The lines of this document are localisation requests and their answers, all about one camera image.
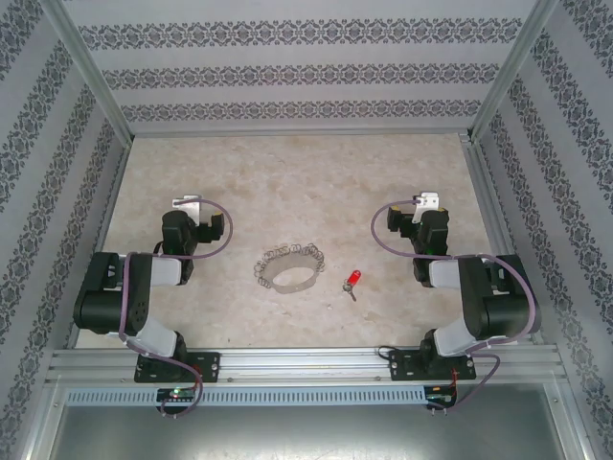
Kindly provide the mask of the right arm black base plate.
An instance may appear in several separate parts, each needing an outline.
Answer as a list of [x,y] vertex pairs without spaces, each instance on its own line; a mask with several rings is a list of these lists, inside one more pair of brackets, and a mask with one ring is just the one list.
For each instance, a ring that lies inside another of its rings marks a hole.
[[417,349],[393,350],[389,367],[393,381],[476,379],[474,364],[467,356],[427,357]]

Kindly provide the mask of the aluminium frame post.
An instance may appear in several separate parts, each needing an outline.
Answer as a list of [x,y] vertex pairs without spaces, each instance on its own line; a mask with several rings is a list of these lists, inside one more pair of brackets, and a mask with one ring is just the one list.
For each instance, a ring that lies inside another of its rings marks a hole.
[[502,103],[534,42],[541,34],[558,2],[559,0],[535,0],[533,8],[519,31],[510,53],[505,59],[469,130],[471,141],[479,140],[484,135],[490,119]]
[[90,87],[121,144],[124,147],[130,144],[133,133],[128,121],[62,0],[38,1],[72,60],[77,65],[84,81]]

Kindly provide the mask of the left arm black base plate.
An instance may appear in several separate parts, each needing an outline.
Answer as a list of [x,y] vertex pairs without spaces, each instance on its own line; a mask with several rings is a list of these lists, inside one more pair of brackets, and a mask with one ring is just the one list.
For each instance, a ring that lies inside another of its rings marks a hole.
[[[198,372],[204,383],[217,382],[220,354],[188,352],[184,363]],[[193,373],[181,366],[138,356],[134,381],[137,383],[195,383]]]

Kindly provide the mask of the aluminium frame crossbar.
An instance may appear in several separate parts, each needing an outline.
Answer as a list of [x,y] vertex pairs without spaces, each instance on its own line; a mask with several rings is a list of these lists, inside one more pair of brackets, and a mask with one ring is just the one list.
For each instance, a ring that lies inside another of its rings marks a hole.
[[205,137],[287,137],[287,136],[370,136],[370,135],[439,135],[458,134],[468,136],[469,128],[459,127],[416,127],[416,128],[303,128],[303,129],[239,129],[239,130],[193,130],[193,131],[159,131],[138,132],[134,138],[161,139],[161,138],[205,138]]

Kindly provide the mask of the aluminium mounting rail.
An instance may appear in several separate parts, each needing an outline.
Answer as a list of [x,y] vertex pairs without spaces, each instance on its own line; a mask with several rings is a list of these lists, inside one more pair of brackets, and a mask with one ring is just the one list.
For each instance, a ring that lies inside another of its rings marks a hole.
[[[495,384],[553,383],[567,380],[557,347],[514,345],[490,350],[501,364],[489,380]],[[234,386],[307,386],[390,384],[389,364],[374,348],[220,349],[217,383]],[[55,351],[46,384],[129,386],[137,354],[128,349]]]

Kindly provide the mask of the grey metal sheet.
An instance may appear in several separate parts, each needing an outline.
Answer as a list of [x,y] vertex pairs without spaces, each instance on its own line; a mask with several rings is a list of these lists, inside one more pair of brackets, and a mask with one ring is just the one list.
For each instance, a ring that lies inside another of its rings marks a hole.
[[26,460],[595,460],[559,384],[492,385],[449,413],[412,404],[204,406],[176,421],[118,391],[46,393]]

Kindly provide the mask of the key with red tag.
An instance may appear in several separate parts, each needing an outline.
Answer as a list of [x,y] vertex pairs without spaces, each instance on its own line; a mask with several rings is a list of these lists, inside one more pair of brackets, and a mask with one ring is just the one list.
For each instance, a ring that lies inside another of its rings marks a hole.
[[356,297],[354,294],[354,288],[356,286],[356,284],[359,282],[361,278],[361,271],[360,270],[354,270],[351,275],[344,281],[342,289],[348,293],[351,297],[351,299],[355,302],[356,301]]

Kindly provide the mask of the metal keyring with small rings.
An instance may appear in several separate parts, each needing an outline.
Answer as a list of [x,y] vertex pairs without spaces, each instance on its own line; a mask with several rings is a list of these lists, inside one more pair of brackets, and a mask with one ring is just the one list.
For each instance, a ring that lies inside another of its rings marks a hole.
[[[280,285],[275,279],[293,268],[307,268],[311,275],[301,283]],[[266,251],[254,265],[254,276],[260,286],[279,294],[292,294],[312,288],[325,269],[325,256],[313,243],[293,243]]]

